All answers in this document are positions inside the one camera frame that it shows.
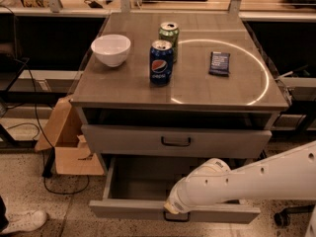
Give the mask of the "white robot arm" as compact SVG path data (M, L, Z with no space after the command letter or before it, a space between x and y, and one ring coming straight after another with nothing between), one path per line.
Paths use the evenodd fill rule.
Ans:
M212 158L171 189L164 207L188 213L235 199L316 200L316 142L230 169Z

